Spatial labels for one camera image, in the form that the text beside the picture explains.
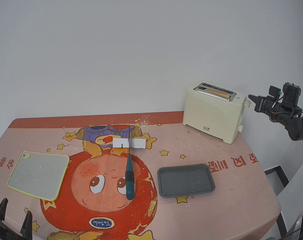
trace black band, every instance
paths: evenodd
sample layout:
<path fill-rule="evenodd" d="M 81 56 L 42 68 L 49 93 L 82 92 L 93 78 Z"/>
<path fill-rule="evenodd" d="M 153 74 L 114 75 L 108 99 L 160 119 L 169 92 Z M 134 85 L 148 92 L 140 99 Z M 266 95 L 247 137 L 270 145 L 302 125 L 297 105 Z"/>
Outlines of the black band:
<path fill-rule="evenodd" d="M 132 170 L 127 170 L 125 172 L 125 181 L 126 182 L 135 182 L 134 174 Z"/>

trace toaster knob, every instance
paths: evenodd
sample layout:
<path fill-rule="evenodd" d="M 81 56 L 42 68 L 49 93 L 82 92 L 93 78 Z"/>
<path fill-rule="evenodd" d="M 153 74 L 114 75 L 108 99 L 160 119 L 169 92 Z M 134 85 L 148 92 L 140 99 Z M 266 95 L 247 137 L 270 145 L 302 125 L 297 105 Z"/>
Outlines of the toaster knob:
<path fill-rule="evenodd" d="M 246 100 L 245 102 L 244 102 L 244 106 L 245 107 L 250 107 L 250 104 L 251 104 L 251 101 L 249 101 L 249 100 Z"/>

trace toaster slot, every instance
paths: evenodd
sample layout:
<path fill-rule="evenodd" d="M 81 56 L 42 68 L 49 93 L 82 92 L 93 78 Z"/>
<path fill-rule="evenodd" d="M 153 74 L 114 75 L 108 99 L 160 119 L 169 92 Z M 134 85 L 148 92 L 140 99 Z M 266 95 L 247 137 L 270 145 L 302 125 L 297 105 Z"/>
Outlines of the toaster slot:
<path fill-rule="evenodd" d="M 231 102 L 237 94 L 232 90 L 227 90 L 205 82 L 197 86 L 194 90 L 229 102 Z"/>

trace red chinese characters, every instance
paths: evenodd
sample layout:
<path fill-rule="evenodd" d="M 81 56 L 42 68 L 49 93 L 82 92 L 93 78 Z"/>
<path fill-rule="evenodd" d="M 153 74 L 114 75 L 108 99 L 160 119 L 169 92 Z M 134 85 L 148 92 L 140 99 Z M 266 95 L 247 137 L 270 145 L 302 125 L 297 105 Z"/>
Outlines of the red chinese characters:
<path fill-rule="evenodd" d="M 249 158 L 250 158 L 250 160 L 252 160 L 253 164 L 258 162 L 256 156 L 253 153 L 249 154 Z"/>
<path fill-rule="evenodd" d="M 240 156 L 238 158 L 231 157 L 231 159 L 233 160 L 234 165 L 237 166 L 237 167 L 245 166 L 246 165 L 246 162 L 245 162 L 245 160 L 243 159 L 242 156 Z"/>
<path fill-rule="evenodd" d="M 222 160 L 221 162 L 219 162 L 219 161 L 208 162 L 208 167 L 209 167 L 211 173 L 218 172 L 219 170 L 222 170 L 222 169 L 228 169 L 228 166 L 227 166 L 227 163 L 225 160 Z"/>
<path fill-rule="evenodd" d="M 3 167 L 4 163 L 6 162 L 6 159 L 5 157 L 3 157 L 1 160 L 0 160 L 0 167 Z"/>
<path fill-rule="evenodd" d="M 7 164 L 7 168 L 10 169 L 10 167 L 13 167 L 13 163 L 14 163 L 14 160 L 10 159 L 8 164 Z"/>

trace cartoon character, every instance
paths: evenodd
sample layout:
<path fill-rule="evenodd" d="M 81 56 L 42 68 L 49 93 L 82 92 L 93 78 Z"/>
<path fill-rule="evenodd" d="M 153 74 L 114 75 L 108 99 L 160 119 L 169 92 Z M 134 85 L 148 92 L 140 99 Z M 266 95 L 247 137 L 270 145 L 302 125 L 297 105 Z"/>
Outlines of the cartoon character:
<path fill-rule="evenodd" d="M 84 152 L 70 156 L 58 198 L 40 202 L 47 221 L 63 230 L 48 239 L 125 240 L 129 234 L 140 234 L 154 218 L 157 191 L 144 162 L 132 156 L 135 198 L 127 200 L 128 148 L 112 148 L 115 137 L 110 136 L 142 137 L 141 129 L 123 124 L 90 126 L 83 131 Z"/>

